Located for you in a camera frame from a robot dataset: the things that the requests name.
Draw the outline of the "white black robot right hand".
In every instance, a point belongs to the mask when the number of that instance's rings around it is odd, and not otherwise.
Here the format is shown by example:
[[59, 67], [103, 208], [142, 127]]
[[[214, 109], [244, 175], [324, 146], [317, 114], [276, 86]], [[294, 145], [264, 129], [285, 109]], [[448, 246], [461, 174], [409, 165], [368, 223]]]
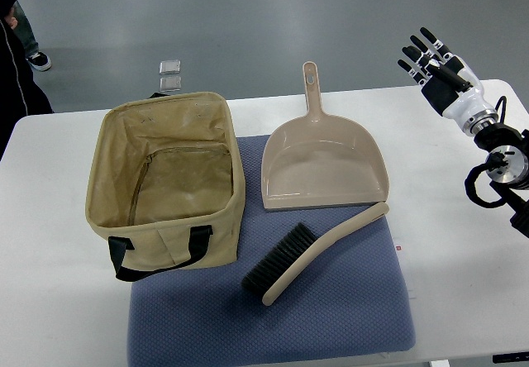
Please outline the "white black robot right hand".
[[429, 29], [422, 27], [420, 33], [410, 36], [398, 65], [420, 86], [433, 110], [468, 136], [499, 122], [498, 109], [485, 100], [474, 71]]

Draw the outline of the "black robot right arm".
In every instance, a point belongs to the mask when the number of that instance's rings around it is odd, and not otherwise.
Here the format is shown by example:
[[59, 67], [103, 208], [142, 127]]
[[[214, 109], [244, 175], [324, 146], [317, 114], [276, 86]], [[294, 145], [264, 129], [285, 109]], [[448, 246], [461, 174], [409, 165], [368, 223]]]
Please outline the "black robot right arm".
[[[470, 201], [484, 208], [508, 205], [514, 211], [511, 226], [527, 236], [528, 201], [516, 191], [528, 189], [528, 130], [520, 132], [505, 123], [507, 103], [505, 96], [500, 97], [493, 111], [480, 114], [470, 128], [474, 143], [488, 156], [469, 172], [465, 191]], [[481, 174], [488, 175], [499, 199], [485, 201], [478, 195], [476, 182]]]

